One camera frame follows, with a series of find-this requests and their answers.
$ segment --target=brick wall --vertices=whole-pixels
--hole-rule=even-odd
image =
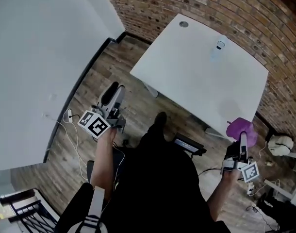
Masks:
[[[110,1],[126,30],[145,39],[181,13],[244,48],[269,70],[258,112],[296,140],[296,0]]]

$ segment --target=floor trim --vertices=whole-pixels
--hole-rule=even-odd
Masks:
[[[152,41],[146,40],[146,39],[144,39],[144,38],[142,38],[142,37],[140,37],[138,35],[135,35],[133,33],[126,32],[126,35],[129,36],[129,37],[132,37],[132,38],[134,38],[136,40],[142,41],[142,42],[144,42],[144,43],[146,43],[148,45],[152,44]]]
[[[99,50],[94,54],[94,56],[92,57],[92,59],[89,61],[88,65],[83,70],[82,74],[80,75],[80,77],[76,81],[74,87],[71,89],[71,91],[70,91],[70,93],[69,93],[69,95],[68,95],[68,97],[67,97],[67,99],[65,101],[65,104],[64,104],[64,106],[63,106],[63,108],[62,108],[59,116],[57,117],[57,121],[58,122],[61,122],[62,121],[63,114],[67,110],[67,108],[69,107],[69,104],[70,104],[72,98],[74,97],[77,89],[79,88],[80,84],[82,83],[83,79],[85,78],[85,76],[87,75],[87,73],[89,72],[89,70],[91,69],[91,67],[93,66],[93,64],[95,63],[95,61],[103,53],[103,51],[105,50],[105,48],[111,42],[115,42],[115,43],[119,44],[126,35],[127,35],[127,33],[124,31],[116,40],[108,37],[104,41],[104,43],[101,45],[101,47],[99,48]],[[43,159],[43,163],[47,162],[47,159],[48,159],[48,156],[49,156],[49,151],[50,151],[50,149],[52,147],[52,143],[54,141],[54,138],[55,138],[55,135],[56,135],[56,132],[57,132],[58,127],[59,127],[59,124],[58,123],[55,123],[55,126],[54,126],[54,128],[52,130],[52,133],[51,133],[51,136],[50,136],[50,139],[49,139],[47,148],[46,148],[47,151],[45,153],[45,157]]]

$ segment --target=cable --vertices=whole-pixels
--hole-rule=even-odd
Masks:
[[[268,224],[268,222],[264,219],[264,217],[263,217],[263,220],[265,221],[265,223],[270,227],[270,229],[271,230],[273,230],[272,229],[272,227],[271,227],[271,225],[270,224]]]
[[[64,115],[65,115],[65,113],[66,113],[67,111],[68,111],[68,109],[64,112],[62,119],[63,119],[63,122],[64,122],[64,123],[71,123],[71,124],[75,127],[75,130],[76,130],[76,136],[77,136],[77,145],[76,145],[76,147],[75,147],[75,145],[72,143],[72,141],[71,141],[71,139],[70,139],[70,137],[69,137],[69,135],[68,135],[68,132],[67,132],[67,130],[66,130],[66,127],[65,127],[62,123],[60,123],[59,121],[57,121],[57,120],[55,120],[55,119],[53,119],[53,118],[50,118],[49,115],[46,115],[46,117],[47,117],[48,119],[52,120],[52,121],[57,122],[58,124],[60,124],[60,125],[64,128],[64,130],[65,130],[65,132],[66,132],[66,135],[67,135],[67,137],[68,137],[68,139],[69,139],[71,145],[73,146],[75,152],[77,153],[77,157],[78,157],[78,160],[79,160],[80,174],[81,174],[81,176],[87,181],[88,179],[85,178],[85,177],[83,176],[83,174],[82,174],[82,169],[81,169],[81,163],[80,163],[80,160],[84,163],[85,167],[86,167],[87,165],[86,165],[86,163],[84,162],[84,160],[81,158],[81,156],[80,156],[79,153],[78,153],[78,143],[79,143],[79,140],[78,140],[78,131],[77,131],[77,128],[76,128],[75,124],[73,124],[72,122],[65,122],[65,120],[64,120]]]
[[[119,165],[118,165],[118,168],[117,168],[117,171],[116,171],[116,173],[115,173],[114,191],[115,191],[115,182],[116,182],[116,180],[117,180],[117,174],[118,174],[119,167],[120,167],[121,163],[123,162],[123,160],[126,159],[125,153],[122,152],[122,151],[120,151],[120,152],[123,153],[123,158],[122,158],[122,160],[120,161],[120,163],[119,163]],[[109,199],[108,203],[106,204],[105,208],[101,211],[101,213],[104,212],[104,210],[106,209],[106,207],[107,207],[107,205],[110,203],[110,201],[111,201],[111,198]]]
[[[75,117],[75,116],[79,117],[79,119],[80,119],[80,116],[78,114],[74,114],[74,115],[69,116],[69,117]]]
[[[203,172],[201,172],[201,173],[198,175],[198,177],[199,177],[202,173],[205,173],[205,172],[210,171],[210,170],[221,170],[221,167],[214,167],[214,168],[206,169],[206,170],[204,170]]]
[[[125,158],[125,153],[120,151],[121,153],[123,153],[123,158],[122,160],[120,161],[119,165],[118,165],[118,168],[117,168],[117,171],[115,172],[115,180],[114,180],[114,191],[115,191],[115,181],[117,179],[117,174],[118,174],[118,170],[119,170],[119,167],[121,165],[121,163],[123,162],[124,158]]]
[[[248,206],[245,210],[248,211],[249,208],[253,208],[253,211],[254,211],[255,213],[259,213],[259,214],[262,216],[262,218],[263,218],[263,220],[265,221],[265,223],[270,227],[271,230],[273,230],[272,227],[271,227],[271,225],[268,224],[268,222],[264,219],[263,215],[260,213],[260,211],[259,211],[256,207],[250,205],[250,206]]]
[[[267,184],[265,184],[264,186],[262,186],[261,188],[259,188],[254,194],[249,194],[250,197],[254,196],[256,193],[258,193],[261,189],[263,189]]]
[[[93,138],[93,141],[95,141],[96,143],[98,142],[98,140],[96,138],[94,138],[94,137],[92,137],[92,138]],[[119,148],[119,146],[117,145],[117,143],[114,142],[114,141],[113,141],[113,147]]]
[[[279,184],[277,185],[278,187],[280,187],[280,179],[277,179],[275,182],[277,182],[277,181],[279,181]]]
[[[261,159],[261,151],[264,150],[265,147],[266,147],[266,142],[265,142],[265,144],[264,144],[264,147],[263,147],[262,149],[259,150],[259,156],[260,156],[260,159]]]

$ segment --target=black shirt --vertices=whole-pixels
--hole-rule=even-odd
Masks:
[[[214,222],[190,157],[166,147],[126,153],[119,184],[101,220],[111,232],[229,232]]]

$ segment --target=white table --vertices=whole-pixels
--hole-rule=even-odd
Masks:
[[[181,21],[189,26],[181,27]],[[268,71],[230,40],[220,60],[212,63],[211,52],[219,37],[204,24],[177,15],[131,74],[228,138],[227,121],[253,120]]]

